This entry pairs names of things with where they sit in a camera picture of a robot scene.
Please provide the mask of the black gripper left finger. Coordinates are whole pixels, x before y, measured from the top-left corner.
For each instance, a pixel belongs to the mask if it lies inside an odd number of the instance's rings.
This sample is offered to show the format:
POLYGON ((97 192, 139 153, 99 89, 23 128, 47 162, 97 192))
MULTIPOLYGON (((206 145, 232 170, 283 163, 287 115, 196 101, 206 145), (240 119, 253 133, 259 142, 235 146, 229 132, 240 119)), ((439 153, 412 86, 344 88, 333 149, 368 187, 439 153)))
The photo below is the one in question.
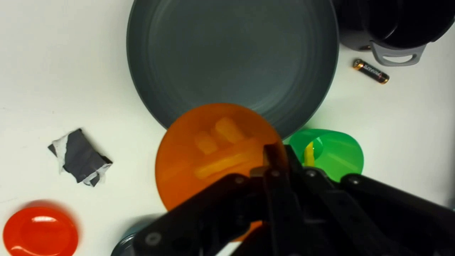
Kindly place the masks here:
POLYGON ((262 214, 259 177, 230 173, 141 229, 135 256, 215 256, 262 214))

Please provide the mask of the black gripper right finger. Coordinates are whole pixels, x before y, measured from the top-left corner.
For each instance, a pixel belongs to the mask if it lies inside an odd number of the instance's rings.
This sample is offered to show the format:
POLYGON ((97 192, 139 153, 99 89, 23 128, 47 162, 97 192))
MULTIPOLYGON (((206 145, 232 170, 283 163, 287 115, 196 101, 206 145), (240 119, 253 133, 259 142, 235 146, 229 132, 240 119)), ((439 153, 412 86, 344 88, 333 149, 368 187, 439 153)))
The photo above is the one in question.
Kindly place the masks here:
POLYGON ((300 220, 299 203, 289 180, 289 167, 280 156, 277 145, 264 146, 267 167, 263 186, 267 200, 267 224, 273 244, 273 256, 303 256, 299 241, 300 220))

